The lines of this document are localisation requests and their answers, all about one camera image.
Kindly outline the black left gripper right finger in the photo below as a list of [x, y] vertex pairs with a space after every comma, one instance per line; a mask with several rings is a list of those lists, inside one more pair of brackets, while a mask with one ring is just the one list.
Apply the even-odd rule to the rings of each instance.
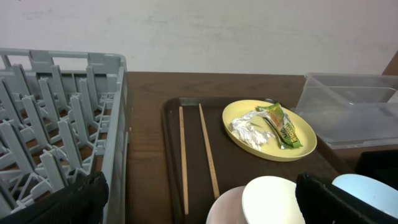
[[306, 223], [397, 224], [397, 218], [382, 212], [317, 176], [297, 176], [295, 197]]

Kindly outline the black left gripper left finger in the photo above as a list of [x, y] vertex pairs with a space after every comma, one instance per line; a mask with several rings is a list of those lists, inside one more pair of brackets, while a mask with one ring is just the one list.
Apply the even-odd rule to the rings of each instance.
[[109, 199], [102, 172], [90, 174], [43, 200], [1, 219], [1, 224], [98, 224]]

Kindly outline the white plastic cup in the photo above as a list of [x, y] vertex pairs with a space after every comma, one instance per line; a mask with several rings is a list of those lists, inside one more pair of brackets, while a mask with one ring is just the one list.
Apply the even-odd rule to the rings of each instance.
[[295, 182], [281, 177], [253, 179], [242, 194], [245, 221], [250, 224], [304, 224], [295, 189]]

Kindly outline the light blue bowl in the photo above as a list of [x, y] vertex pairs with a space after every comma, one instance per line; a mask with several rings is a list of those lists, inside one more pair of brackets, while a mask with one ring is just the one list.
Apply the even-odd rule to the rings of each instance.
[[370, 177], [343, 174], [332, 184], [370, 206], [397, 218], [397, 190]]

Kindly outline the green snack wrapper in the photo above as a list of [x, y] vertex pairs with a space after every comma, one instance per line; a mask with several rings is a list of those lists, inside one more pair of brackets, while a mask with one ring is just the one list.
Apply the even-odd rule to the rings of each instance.
[[302, 147], [296, 135], [295, 126], [288, 114], [283, 111], [280, 103], [270, 106], [257, 106], [256, 111], [265, 111], [267, 113], [264, 119], [276, 133], [281, 149], [297, 149]]

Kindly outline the wooden chopstick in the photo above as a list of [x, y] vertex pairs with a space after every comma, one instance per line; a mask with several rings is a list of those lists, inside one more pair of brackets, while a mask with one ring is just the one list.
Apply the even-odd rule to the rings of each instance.
[[189, 214], [188, 204], [188, 178], [187, 178], [187, 159], [185, 148], [185, 128], [183, 118], [183, 107], [179, 107], [179, 125], [180, 125], [180, 151], [181, 151], [181, 166], [182, 166], [182, 184], [183, 184], [183, 202], [184, 214]]
[[208, 167], [209, 167], [209, 171], [210, 171], [213, 195], [214, 195], [214, 198], [217, 199], [220, 196], [220, 190], [218, 187], [218, 181], [217, 181], [217, 177], [216, 177], [213, 156], [211, 153], [208, 131], [206, 129], [205, 117], [203, 114], [203, 109], [202, 109], [201, 104], [199, 104], [199, 111], [200, 111], [201, 127], [202, 127], [202, 131], [203, 131], [204, 142], [205, 142], [205, 149], [206, 149], [206, 155], [207, 155], [207, 160], [208, 160]]

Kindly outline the aluminium foil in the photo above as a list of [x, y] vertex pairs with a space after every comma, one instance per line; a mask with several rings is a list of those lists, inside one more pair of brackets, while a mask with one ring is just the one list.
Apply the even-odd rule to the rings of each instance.
[[262, 146], [267, 144], [270, 138], [275, 138], [275, 135], [269, 131], [256, 130], [251, 121], [255, 116], [265, 118], [266, 115], [265, 111], [250, 111], [242, 117], [233, 119], [230, 124], [232, 134], [253, 149], [261, 151]]

